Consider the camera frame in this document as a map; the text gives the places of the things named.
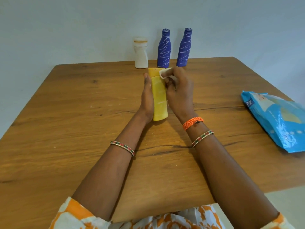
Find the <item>blue bottle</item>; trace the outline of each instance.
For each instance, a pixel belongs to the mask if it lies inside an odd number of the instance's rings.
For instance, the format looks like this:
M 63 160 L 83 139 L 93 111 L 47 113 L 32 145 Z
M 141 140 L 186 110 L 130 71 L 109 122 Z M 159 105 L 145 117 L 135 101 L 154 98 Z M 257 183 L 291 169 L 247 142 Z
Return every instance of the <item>blue bottle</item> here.
M 162 38 L 158 46 L 158 61 L 157 66 L 168 68 L 170 64 L 170 30 L 162 30 Z
M 184 35 L 180 43 L 178 58 L 177 58 L 177 66 L 186 66 L 189 59 L 189 54 L 191 50 L 191 36 L 192 36 L 192 29 L 185 28 Z

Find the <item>person's left arm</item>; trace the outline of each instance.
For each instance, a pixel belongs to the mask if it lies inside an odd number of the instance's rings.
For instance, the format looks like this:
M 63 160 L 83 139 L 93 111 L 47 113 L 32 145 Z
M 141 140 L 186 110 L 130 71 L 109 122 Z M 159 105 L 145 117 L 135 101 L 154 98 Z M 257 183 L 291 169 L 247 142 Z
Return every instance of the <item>person's left arm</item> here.
M 145 84 L 139 110 L 115 139 L 135 150 L 145 125 L 154 112 L 151 78 L 144 74 Z M 110 220 L 119 196 L 132 155 L 127 150 L 111 145 L 86 175 L 72 198 L 96 217 Z

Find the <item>orange and white sleeve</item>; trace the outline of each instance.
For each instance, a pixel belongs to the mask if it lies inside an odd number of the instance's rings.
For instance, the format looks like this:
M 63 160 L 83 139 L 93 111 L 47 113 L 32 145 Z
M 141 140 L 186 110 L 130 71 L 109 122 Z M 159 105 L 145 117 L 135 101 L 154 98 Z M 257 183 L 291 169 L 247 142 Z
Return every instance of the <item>orange and white sleeve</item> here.
M 108 229 L 110 222 L 95 217 L 77 201 L 68 197 L 61 205 L 49 229 Z
M 262 227 L 261 229 L 295 229 L 295 228 L 280 213 L 275 220 L 273 220 L 271 223 L 268 223 L 266 226 Z

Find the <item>hand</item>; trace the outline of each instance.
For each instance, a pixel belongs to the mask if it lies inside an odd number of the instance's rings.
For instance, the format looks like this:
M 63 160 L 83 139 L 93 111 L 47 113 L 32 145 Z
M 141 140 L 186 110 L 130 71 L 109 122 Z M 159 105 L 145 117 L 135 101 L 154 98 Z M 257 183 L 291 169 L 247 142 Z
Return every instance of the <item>hand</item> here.
M 138 113 L 144 117 L 146 124 L 152 121 L 154 113 L 154 100 L 152 93 L 152 80 L 151 77 L 144 73 L 144 90 L 141 96 L 141 105 Z
M 168 105 L 178 120 L 184 124 L 189 119 L 198 116 L 193 108 L 194 82 L 187 77 L 186 72 L 181 67 L 174 67 L 162 74 L 163 77 L 174 75 L 177 83 L 170 77 L 165 79 L 167 85 L 166 97 Z

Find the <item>person's right arm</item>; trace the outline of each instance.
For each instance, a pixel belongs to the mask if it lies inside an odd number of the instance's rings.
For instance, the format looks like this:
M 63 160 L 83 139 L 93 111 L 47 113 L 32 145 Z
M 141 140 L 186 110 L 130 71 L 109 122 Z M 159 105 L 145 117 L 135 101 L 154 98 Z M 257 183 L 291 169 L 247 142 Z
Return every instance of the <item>person's right arm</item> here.
M 165 79 L 168 104 L 183 124 L 197 116 L 193 109 L 193 82 L 181 67 L 170 69 L 163 76 L 169 75 L 177 77 L 178 82 Z M 208 130 L 200 122 L 186 132 L 193 142 Z M 276 208 L 213 134 L 201 140 L 195 149 L 212 193 L 234 228 L 261 228 L 277 218 Z

